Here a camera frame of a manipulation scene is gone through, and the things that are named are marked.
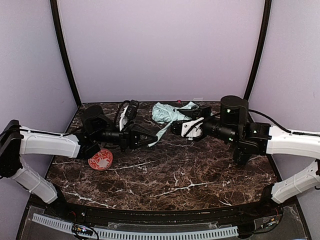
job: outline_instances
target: black tube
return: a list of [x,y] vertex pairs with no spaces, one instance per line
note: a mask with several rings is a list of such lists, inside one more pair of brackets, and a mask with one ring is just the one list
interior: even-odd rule
[[256,52],[255,52],[255,56],[252,64],[250,77],[249,77],[249,80],[245,89],[244,97],[243,97],[243,99],[245,100],[249,100],[252,89],[255,84],[255,80],[256,80],[256,76],[257,76],[257,72],[258,72],[258,68],[261,60],[261,55],[264,49],[266,35],[267,35],[268,23],[269,23],[270,12],[271,12],[271,3],[272,3],[272,0],[265,0],[264,2],[264,10],[263,10],[259,40],[256,47]]
[[82,103],[81,103],[79,92],[78,92],[78,89],[76,86],[74,75],[71,70],[68,54],[67,54],[64,35],[62,32],[62,28],[61,28],[57,0],[50,0],[50,4],[51,4],[51,12],[52,12],[52,18],[53,18],[53,23],[54,23],[54,28],[55,28],[56,39],[58,41],[58,45],[60,48],[60,54],[61,54],[61,58],[63,61],[65,73],[68,78],[69,85],[70,85],[75,103],[78,107],[80,107],[82,105]]

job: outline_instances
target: red plate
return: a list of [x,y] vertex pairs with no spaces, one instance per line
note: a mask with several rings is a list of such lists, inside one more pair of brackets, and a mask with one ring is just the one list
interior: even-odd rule
[[92,158],[88,159],[88,163],[94,170],[104,171],[110,168],[113,158],[112,152],[108,149],[102,148]]

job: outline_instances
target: light blue cloth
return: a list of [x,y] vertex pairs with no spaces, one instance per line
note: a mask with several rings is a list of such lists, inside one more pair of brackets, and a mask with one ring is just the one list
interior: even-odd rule
[[155,145],[162,138],[173,121],[191,120],[190,117],[187,117],[180,113],[178,109],[191,109],[193,106],[198,105],[193,103],[192,101],[183,107],[170,106],[168,104],[161,104],[160,102],[154,105],[152,108],[152,119],[159,124],[168,124],[156,134],[158,140],[150,143],[148,146],[151,147]]

